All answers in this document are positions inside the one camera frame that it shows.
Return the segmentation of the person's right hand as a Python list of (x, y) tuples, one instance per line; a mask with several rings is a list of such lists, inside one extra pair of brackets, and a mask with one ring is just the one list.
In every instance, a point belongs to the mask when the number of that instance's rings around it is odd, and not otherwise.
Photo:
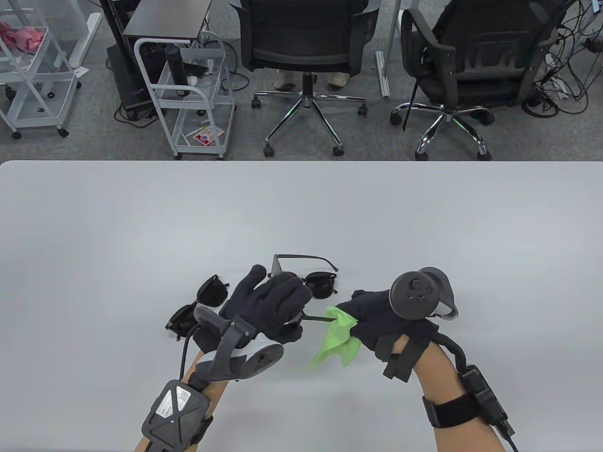
[(395, 345), (403, 336), (408, 342), (429, 345), (439, 332), (439, 326), (428, 319), (413, 321), (396, 314), (390, 304), (389, 291), (356, 291), (349, 301), (336, 307), (356, 320), (350, 334), (381, 361), (403, 353), (404, 346)]

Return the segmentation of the person's left hand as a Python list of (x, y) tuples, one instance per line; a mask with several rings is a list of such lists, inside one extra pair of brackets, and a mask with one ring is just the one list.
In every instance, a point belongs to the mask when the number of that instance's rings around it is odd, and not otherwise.
[(279, 273), (265, 282), (266, 276), (263, 265), (253, 265), (218, 314), (229, 321), (239, 316), (257, 333), (281, 344), (296, 342), (303, 327), (289, 321), (310, 302), (312, 292), (291, 274)]

